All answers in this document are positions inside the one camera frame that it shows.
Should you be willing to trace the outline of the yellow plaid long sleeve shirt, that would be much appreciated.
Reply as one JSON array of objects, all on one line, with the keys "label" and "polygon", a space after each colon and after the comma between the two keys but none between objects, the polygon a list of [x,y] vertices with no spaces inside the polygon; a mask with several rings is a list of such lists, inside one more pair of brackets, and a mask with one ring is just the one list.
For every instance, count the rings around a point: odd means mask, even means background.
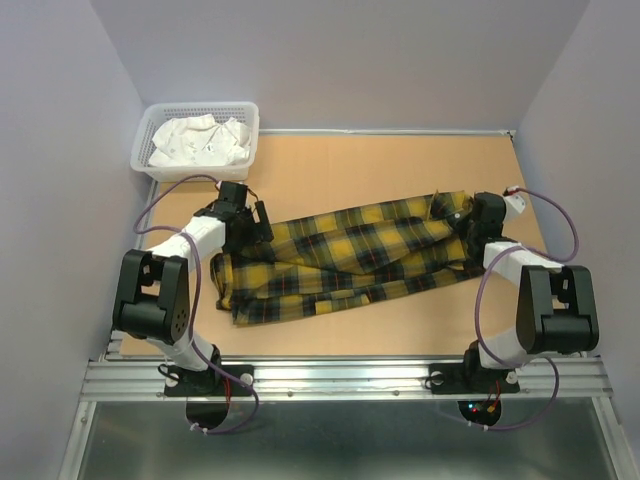
[{"label": "yellow plaid long sleeve shirt", "polygon": [[299,320],[473,279],[464,191],[280,222],[274,238],[210,262],[216,306],[236,325]]}]

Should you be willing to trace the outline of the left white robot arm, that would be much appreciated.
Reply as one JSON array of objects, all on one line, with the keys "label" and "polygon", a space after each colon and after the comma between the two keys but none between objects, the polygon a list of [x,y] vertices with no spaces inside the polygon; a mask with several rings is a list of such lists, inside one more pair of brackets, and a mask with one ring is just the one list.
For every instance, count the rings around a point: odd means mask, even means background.
[{"label": "left white robot arm", "polygon": [[155,226],[171,236],[148,249],[125,253],[118,278],[112,325],[117,331],[144,340],[172,361],[159,368],[170,389],[210,394],[231,377],[222,371],[219,349],[195,332],[198,294],[190,293],[190,273],[196,273],[196,290],[202,287],[202,259],[217,252],[236,253],[247,246],[273,239],[264,203],[246,185],[214,182],[218,197],[193,213],[182,228]]}]

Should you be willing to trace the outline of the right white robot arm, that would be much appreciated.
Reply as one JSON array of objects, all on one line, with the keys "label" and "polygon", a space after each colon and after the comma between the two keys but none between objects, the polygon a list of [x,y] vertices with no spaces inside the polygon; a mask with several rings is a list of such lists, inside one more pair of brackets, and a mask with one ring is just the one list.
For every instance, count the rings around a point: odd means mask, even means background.
[{"label": "right white robot arm", "polygon": [[[503,235],[504,224],[523,213],[527,194],[551,205],[570,228],[573,247],[566,258],[554,257]],[[593,351],[600,332],[590,271],[571,265],[580,241],[568,212],[549,197],[526,188],[510,187],[502,194],[474,195],[466,219],[465,240],[470,259],[484,274],[474,303],[476,340],[460,366],[463,384],[482,390],[493,381],[502,382],[516,368],[545,353],[570,355]],[[480,313],[486,285],[496,274],[518,288],[515,324],[486,338]]]}]

